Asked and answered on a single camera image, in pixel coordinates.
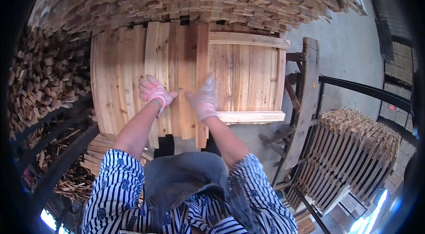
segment sleeve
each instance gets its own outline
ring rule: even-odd
[[[82,233],[133,230],[139,220],[139,195],[145,181],[140,162],[128,153],[110,149],[100,164],[84,212]]]
[[[261,225],[262,233],[297,233],[294,216],[282,204],[253,154],[246,155],[230,171],[228,184],[238,180],[248,203]]]

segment leg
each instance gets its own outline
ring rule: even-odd
[[[174,155],[174,138],[173,135],[158,137],[159,148],[153,152],[153,158],[173,156]]]
[[[215,144],[214,138],[213,138],[213,136],[211,135],[210,132],[209,132],[209,137],[207,139],[207,147],[202,148],[201,151],[202,152],[206,151],[206,152],[214,153],[214,154],[217,154],[221,157],[220,151],[218,150],[218,147]]]

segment blue and white striped shirt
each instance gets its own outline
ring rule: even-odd
[[[246,182],[242,188],[260,223],[260,233],[297,233],[295,218],[279,201],[258,158],[246,155],[230,171],[228,181],[234,178]],[[144,181],[142,165],[135,158],[120,150],[106,152],[85,208],[83,233],[149,233],[151,215],[146,203],[138,208]],[[191,226],[207,234],[247,233],[224,204],[223,213],[215,194],[194,194],[164,213],[162,233],[190,234]]]

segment gray floor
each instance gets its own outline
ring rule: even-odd
[[[300,29],[286,33],[291,47],[287,52],[302,51],[303,37],[308,36],[319,41],[320,61],[319,71],[322,75],[347,79],[382,88],[384,70],[383,59],[380,56],[378,33],[375,26],[371,0],[363,0],[368,16],[359,16],[353,10],[348,14],[337,13],[329,22],[325,19],[302,24]],[[286,74],[295,72],[298,67],[289,62]],[[322,111],[351,107],[377,119],[380,101],[361,93],[327,85],[325,87]],[[284,93],[282,110],[286,113],[285,123],[289,124],[292,104],[288,93]],[[272,136],[284,124],[266,125],[233,125],[232,130],[252,150],[263,163],[269,178],[273,179],[279,157],[268,148],[264,148],[258,139],[259,133]],[[176,154],[186,151],[197,151],[194,139],[182,141],[176,138]]]

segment white and pink knit glove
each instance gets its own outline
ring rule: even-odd
[[[164,86],[152,75],[147,75],[146,80],[143,78],[139,80],[139,90],[139,97],[146,102],[150,102],[155,98],[162,99],[162,108],[160,108],[158,114],[178,96],[175,91],[168,93]]]
[[[196,112],[199,121],[218,115],[216,111],[218,101],[215,94],[215,78],[213,73],[207,77],[196,94],[190,91],[185,91],[184,94],[189,99],[190,105]]]

